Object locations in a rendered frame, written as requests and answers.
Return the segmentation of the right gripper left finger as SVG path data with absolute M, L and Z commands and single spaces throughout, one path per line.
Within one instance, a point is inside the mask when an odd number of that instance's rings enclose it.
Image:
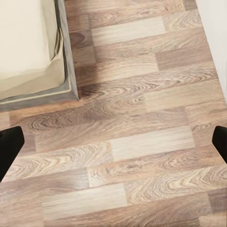
M 0 131 L 0 182 L 25 143 L 21 126 Z

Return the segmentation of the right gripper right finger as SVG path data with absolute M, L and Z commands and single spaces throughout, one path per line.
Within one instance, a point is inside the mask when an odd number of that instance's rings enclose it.
M 227 164 L 227 128 L 216 126 L 212 143 Z

